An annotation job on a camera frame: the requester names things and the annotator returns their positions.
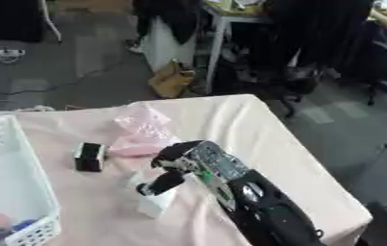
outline power strip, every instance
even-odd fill
[[[0,63],[8,64],[17,62],[20,58],[26,55],[25,50],[20,49],[0,49]]]

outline person's leg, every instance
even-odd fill
[[[134,53],[142,53],[142,40],[148,35],[151,29],[153,17],[149,11],[147,0],[134,0],[133,11],[137,16],[135,39],[126,40],[126,47]]]

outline chair wheel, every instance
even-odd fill
[[[285,118],[286,119],[291,119],[291,118],[293,118],[293,116],[295,116],[295,113],[293,112],[293,111],[290,111],[290,112],[288,112],[287,114],[285,114]]]

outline office chair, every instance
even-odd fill
[[[374,21],[365,22],[348,53],[337,69],[343,76],[338,81],[367,85],[367,103],[372,106],[379,91],[387,94],[387,30]]]

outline pink plastic bag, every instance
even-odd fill
[[[126,112],[115,119],[122,128],[109,152],[122,157],[148,156],[180,142],[164,125],[171,119],[145,104],[127,106]]]

